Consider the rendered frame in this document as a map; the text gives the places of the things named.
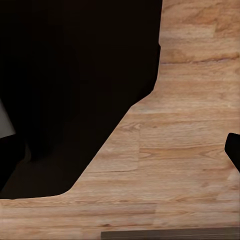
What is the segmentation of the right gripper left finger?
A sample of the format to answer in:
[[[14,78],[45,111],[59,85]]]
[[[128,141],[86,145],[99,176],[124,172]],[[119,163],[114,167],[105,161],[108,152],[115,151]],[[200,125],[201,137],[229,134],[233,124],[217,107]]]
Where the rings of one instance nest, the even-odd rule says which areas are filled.
[[[21,133],[0,138],[0,192],[25,152],[25,142]]]

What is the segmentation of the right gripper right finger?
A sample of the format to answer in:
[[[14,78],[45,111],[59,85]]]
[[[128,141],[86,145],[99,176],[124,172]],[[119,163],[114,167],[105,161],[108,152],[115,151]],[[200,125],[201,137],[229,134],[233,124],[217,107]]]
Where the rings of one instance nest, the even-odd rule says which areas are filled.
[[[240,172],[240,135],[229,133],[225,143],[225,152]]]

